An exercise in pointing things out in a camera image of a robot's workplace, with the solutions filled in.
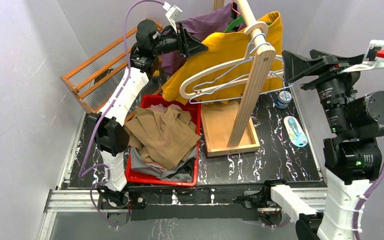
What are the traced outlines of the khaki tan garment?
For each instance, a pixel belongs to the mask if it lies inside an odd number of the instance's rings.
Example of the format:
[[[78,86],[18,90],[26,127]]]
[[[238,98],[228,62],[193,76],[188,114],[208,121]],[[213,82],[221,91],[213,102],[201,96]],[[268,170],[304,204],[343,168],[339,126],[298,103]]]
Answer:
[[[186,161],[200,139],[190,112],[175,104],[138,107],[124,129],[129,145],[138,150],[144,162],[155,162],[166,170]]]

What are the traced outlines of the grey pleated skirt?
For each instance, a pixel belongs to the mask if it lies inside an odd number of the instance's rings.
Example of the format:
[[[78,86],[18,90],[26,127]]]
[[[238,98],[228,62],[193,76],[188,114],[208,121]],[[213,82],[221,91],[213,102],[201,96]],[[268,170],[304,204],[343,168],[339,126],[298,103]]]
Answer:
[[[193,168],[197,158],[197,147],[188,152],[185,160],[181,160],[174,168],[166,169],[155,161],[145,162],[142,160],[135,147],[130,148],[130,168],[134,173],[150,175],[158,180],[169,182],[193,182]]]

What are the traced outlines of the mustard yellow garment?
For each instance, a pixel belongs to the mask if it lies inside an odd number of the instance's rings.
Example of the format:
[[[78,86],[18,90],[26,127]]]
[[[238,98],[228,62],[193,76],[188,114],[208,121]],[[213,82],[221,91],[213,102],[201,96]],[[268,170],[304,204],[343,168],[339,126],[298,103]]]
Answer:
[[[275,48],[277,54],[280,54],[283,36],[283,23],[280,12],[272,11],[267,13],[260,18],[260,21],[272,22],[268,27],[266,41]],[[162,86],[163,99],[168,102],[177,101],[186,104],[188,99],[183,98],[180,94],[181,84],[186,79],[210,67],[243,58],[251,38],[242,30],[239,32],[210,34],[203,40],[203,43],[208,46],[208,51],[187,59],[185,64]],[[192,93],[193,87],[198,83],[200,83],[199,80],[190,84],[185,91]]]

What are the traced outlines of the pink ruffled garment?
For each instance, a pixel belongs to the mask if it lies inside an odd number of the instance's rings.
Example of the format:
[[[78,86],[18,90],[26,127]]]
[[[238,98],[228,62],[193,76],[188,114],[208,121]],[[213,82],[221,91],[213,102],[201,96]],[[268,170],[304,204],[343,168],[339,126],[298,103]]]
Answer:
[[[189,114],[176,104],[168,107],[151,105],[146,111],[141,122],[146,132],[147,143],[144,147],[148,156],[142,158],[149,165],[166,172],[184,160],[183,144],[189,135],[184,128],[189,125]]]

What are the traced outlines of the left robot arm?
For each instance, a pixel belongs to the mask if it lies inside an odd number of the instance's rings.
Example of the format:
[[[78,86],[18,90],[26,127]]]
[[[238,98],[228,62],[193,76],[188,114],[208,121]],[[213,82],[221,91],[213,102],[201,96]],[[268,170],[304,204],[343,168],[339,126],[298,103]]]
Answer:
[[[153,20],[145,19],[136,29],[136,42],[127,56],[122,79],[103,107],[96,113],[89,113],[86,118],[91,131],[84,159],[88,159],[92,147],[96,146],[103,163],[85,168],[83,162],[79,172],[79,176],[83,177],[95,168],[102,168],[105,180],[95,183],[92,188],[117,208],[124,208],[130,200],[129,194],[124,191],[127,185],[124,151],[130,140],[124,129],[125,118],[138,94],[156,71],[158,57],[177,52],[185,58],[191,58],[209,50],[181,22],[173,22],[159,30]]]

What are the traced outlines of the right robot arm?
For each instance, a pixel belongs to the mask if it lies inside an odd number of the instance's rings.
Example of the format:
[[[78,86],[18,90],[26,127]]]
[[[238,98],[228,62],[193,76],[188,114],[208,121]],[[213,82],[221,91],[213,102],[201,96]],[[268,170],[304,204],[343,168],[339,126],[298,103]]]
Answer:
[[[300,240],[358,240],[365,203],[384,177],[384,156],[377,139],[384,136],[384,90],[356,98],[361,72],[384,68],[384,47],[344,57],[311,50],[304,57],[282,52],[284,78],[316,90],[332,138],[323,140],[327,193],[323,211],[309,206],[284,180],[264,183],[262,202],[279,205],[295,225]]]

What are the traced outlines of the green hanger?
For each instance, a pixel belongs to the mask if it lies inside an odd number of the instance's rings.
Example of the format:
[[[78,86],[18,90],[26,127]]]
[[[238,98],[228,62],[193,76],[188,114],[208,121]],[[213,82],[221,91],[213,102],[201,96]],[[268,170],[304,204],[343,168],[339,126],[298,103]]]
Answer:
[[[240,16],[230,22],[230,24],[227,26],[225,33],[230,32],[236,32],[239,29],[240,24],[245,24],[245,19]],[[272,22],[269,21],[258,21],[254,25],[247,26],[244,28],[244,33],[249,35],[251,34],[255,29],[259,29],[261,33],[267,34],[269,31],[269,26],[272,24]]]

